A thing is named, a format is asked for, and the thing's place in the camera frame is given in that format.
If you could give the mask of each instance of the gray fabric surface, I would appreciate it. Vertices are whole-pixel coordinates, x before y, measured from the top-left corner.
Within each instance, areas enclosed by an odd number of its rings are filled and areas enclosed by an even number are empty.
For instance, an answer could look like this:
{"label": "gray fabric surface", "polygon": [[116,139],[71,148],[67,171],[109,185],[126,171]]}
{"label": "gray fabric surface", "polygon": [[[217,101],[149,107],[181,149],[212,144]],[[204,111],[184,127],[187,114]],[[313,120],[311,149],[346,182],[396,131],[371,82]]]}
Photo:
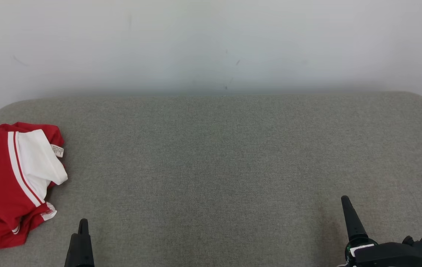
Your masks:
{"label": "gray fabric surface", "polygon": [[0,110],[58,125],[58,214],[0,266],[63,266],[89,220],[96,266],[344,263],[340,197],[373,239],[422,237],[422,97],[62,98]]}

